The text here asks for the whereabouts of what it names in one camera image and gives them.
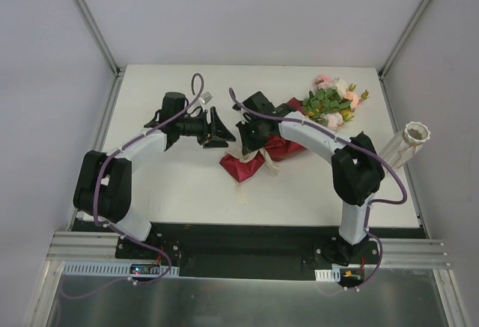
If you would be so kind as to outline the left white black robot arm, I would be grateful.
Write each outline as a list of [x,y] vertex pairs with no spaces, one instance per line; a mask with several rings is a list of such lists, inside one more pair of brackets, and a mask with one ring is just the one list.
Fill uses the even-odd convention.
[[91,150],[85,154],[73,206],[132,237],[132,249],[140,258],[152,258],[159,243],[152,223],[132,207],[132,175],[182,136],[195,137],[204,148],[226,148],[236,141],[214,106],[200,108],[192,116],[186,111],[186,96],[168,92],[162,108],[131,141],[110,153]]

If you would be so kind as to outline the red wrapping paper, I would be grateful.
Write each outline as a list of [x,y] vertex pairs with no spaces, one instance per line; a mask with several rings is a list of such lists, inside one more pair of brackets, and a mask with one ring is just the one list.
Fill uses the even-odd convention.
[[242,155],[240,146],[229,147],[219,164],[238,183],[243,183],[253,177],[263,166],[266,166],[271,173],[278,174],[280,171],[278,162],[292,159],[304,151],[306,149],[296,142],[271,136],[265,147],[247,155]]

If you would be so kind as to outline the artificial flower bouquet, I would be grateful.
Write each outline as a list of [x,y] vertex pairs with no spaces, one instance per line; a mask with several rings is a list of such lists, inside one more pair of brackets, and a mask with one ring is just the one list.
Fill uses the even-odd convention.
[[337,130],[354,119],[358,107],[369,97],[370,92],[360,91],[356,84],[318,75],[313,88],[301,102],[301,110],[310,120]]

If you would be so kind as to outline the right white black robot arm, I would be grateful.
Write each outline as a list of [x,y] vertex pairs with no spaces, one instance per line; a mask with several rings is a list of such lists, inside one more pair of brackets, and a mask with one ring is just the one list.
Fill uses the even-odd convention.
[[322,248],[322,256],[340,266],[357,261],[369,240],[367,205],[385,177],[371,139],[364,133],[341,135],[286,103],[275,107],[260,91],[242,103],[236,101],[233,109],[242,115],[237,128],[244,155],[261,149],[270,137],[277,136],[299,144],[330,164],[342,213],[338,236]]

